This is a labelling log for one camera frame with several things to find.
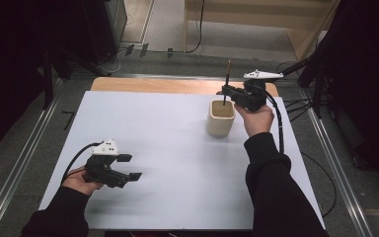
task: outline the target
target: black sleeve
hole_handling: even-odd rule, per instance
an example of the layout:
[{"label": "black sleeve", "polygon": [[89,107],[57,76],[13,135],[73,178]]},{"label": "black sleeve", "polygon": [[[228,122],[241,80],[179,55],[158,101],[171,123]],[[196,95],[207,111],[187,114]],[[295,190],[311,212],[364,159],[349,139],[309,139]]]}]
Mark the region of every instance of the black sleeve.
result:
[{"label": "black sleeve", "polygon": [[89,196],[60,187],[47,209],[36,211],[22,230],[22,237],[84,236],[88,222],[84,212]]},{"label": "black sleeve", "polygon": [[246,183],[254,204],[254,236],[328,236],[315,210],[290,175],[291,161],[278,153],[271,133],[245,142]]}]

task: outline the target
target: hand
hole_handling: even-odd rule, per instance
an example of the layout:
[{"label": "hand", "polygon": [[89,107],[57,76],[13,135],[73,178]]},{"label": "hand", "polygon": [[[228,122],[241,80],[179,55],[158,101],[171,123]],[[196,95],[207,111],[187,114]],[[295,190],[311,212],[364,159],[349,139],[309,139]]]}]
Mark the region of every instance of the hand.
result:
[{"label": "hand", "polygon": [[269,132],[273,121],[273,112],[270,107],[263,105],[259,110],[250,112],[235,104],[236,111],[244,120],[245,130],[249,137],[261,132]]},{"label": "hand", "polygon": [[96,182],[87,183],[85,178],[86,170],[85,166],[82,166],[76,170],[71,170],[61,186],[76,190],[87,196],[90,196],[95,190],[99,190],[103,186],[103,184]]}]

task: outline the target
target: person's left hand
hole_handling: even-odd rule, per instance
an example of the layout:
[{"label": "person's left hand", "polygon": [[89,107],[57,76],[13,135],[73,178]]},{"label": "person's left hand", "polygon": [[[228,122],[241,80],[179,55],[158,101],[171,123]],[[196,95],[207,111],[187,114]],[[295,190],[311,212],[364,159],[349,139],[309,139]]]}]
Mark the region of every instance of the person's left hand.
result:
[{"label": "person's left hand", "polygon": [[61,186],[76,190],[87,196],[90,196],[95,190],[99,190],[103,186],[103,184],[96,182],[87,183],[85,179],[86,170],[85,166],[82,166],[78,169],[71,170]]}]

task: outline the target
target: beige cup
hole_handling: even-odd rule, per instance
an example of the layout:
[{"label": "beige cup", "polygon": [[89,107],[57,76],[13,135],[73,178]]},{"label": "beige cup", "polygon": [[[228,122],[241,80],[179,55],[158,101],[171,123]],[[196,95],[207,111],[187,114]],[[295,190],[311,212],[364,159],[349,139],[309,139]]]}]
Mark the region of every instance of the beige cup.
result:
[{"label": "beige cup", "polygon": [[210,135],[227,136],[234,120],[234,102],[226,101],[226,104],[223,106],[222,100],[213,100],[210,102],[205,128]]}]

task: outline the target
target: ceramic cup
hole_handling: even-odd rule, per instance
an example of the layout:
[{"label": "ceramic cup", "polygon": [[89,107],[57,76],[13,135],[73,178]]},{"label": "ceramic cup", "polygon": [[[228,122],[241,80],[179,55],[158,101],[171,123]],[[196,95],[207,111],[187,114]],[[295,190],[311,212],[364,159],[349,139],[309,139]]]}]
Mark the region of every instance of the ceramic cup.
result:
[{"label": "ceramic cup", "polygon": [[212,136],[227,136],[235,119],[235,105],[232,101],[213,100],[208,109],[206,130]]}]

